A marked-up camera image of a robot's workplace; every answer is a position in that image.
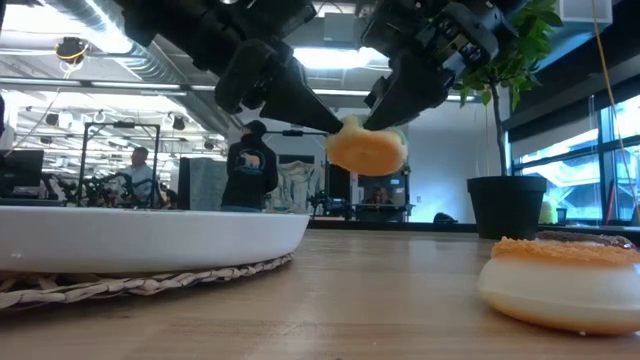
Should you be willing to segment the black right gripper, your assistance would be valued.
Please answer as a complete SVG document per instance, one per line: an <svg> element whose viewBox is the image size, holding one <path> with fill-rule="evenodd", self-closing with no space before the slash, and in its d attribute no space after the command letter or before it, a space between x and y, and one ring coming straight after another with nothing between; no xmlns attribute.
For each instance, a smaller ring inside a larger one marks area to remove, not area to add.
<svg viewBox="0 0 640 360"><path fill-rule="evenodd" d="M512 19L519 10L520 0L378 2L360 42L392 60L392 72L365 97L364 128L400 126L442 104L452 72L488 65L518 37Z"/></svg>

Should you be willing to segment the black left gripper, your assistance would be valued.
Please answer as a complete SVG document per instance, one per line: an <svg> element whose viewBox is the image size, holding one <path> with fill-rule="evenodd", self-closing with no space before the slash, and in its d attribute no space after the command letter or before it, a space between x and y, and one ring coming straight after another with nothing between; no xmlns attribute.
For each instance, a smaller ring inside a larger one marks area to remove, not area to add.
<svg viewBox="0 0 640 360"><path fill-rule="evenodd" d="M221 75L217 105L229 114L262 105L262 118L339 132L343 123L308 86L284 39L316 16L310 0L116 0L125 34L148 47L160 36L202 71Z"/></svg>

